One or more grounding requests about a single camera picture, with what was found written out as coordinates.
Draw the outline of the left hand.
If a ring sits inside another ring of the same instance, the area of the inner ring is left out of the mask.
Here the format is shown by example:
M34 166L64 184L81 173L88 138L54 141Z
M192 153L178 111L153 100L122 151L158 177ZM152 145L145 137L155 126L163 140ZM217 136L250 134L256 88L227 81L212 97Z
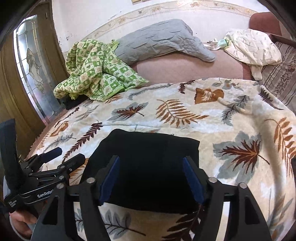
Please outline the left hand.
M13 230L22 240L30 240L37 222L36 216L26 210L16 210L9 213Z

